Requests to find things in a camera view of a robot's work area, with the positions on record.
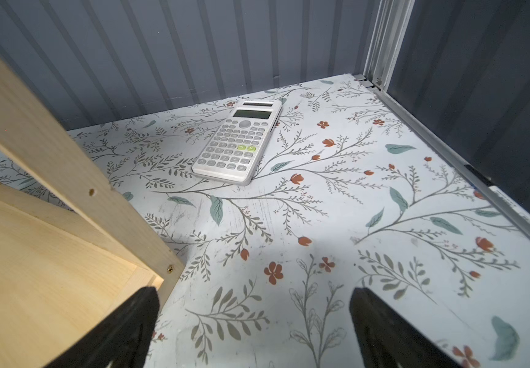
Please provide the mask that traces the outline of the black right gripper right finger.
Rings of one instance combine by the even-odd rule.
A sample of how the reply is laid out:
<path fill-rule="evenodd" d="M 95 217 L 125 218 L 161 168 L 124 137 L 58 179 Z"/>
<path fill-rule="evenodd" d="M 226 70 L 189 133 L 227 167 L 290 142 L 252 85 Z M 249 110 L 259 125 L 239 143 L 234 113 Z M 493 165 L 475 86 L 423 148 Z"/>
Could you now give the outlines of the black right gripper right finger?
<path fill-rule="evenodd" d="M 365 367 L 459 367 L 368 288 L 356 288 L 349 312 Z"/>

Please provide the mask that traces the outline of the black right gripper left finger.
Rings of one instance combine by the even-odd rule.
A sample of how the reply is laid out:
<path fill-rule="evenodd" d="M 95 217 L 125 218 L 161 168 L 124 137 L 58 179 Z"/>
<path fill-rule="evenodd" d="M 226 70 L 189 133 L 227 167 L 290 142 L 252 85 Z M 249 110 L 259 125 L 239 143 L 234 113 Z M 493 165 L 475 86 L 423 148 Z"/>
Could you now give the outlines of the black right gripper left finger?
<path fill-rule="evenodd" d="M 159 316 L 159 296 L 144 287 L 48 367 L 143 367 Z"/>

